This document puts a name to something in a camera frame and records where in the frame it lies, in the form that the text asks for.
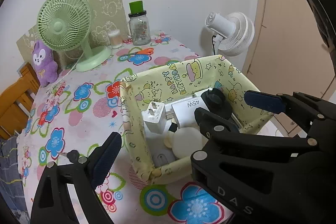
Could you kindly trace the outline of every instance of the wooden chair backrest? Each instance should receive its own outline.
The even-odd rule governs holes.
[[[21,133],[28,121],[28,116],[16,102],[30,111],[34,100],[28,90],[36,95],[40,86],[36,73],[29,63],[20,69],[20,73],[22,77],[0,95],[0,136],[5,140],[14,135],[15,130]]]

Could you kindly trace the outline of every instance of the gray plaid cloth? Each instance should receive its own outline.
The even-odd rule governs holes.
[[[22,178],[17,171],[17,133],[0,139],[0,193],[21,224],[29,223]]]

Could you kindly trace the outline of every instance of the wooden door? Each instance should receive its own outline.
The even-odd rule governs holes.
[[[266,0],[247,77],[262,92],[323,96],[334,70],[306,0]],[[297,126],[283,113],[276,119],[288,133]]]

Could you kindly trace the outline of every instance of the electric fan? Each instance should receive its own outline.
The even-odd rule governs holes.
[[[205,20],[205,25],[224,38],[218,49],[227,56],[237,56],[245,51],[254,37],[251,19],[241,12],[234,12],[225,17],[211,12]]]
[[[77,71],[87,71],[103,63],[112,53],[105,46],[90,48],[92,10],[88,0],[46,0],[37,17],[43,42],[54,51],[69,51],[79,45],[84,55]]]

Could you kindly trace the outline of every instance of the table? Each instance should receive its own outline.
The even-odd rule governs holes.
[[[122,56],[148,47],[154,48],[153,54]],[[135,174],[124,147],[119,81],[140,71],[197,57],[170,35],[157,32],[148,45],[134,47],[130,39],[126,40],[93,70],[74,70],[66,75],[69,72],[66,69],[59,75],[61,81],[56,86],[40,88],[27,128],[18,137],[18,170],[23,177],[28,212],[49,161],[58,165],[70,163],[59,153],[72,149],[89,156],[112,131],[117,131],[123,147],[104,183],[96,189],[115,223],[225,221],[231,211],[192,182],[191,176],[168,185],[146,185]],[[87,223],[73,185],[69,185],[69,192],[78,220]]]

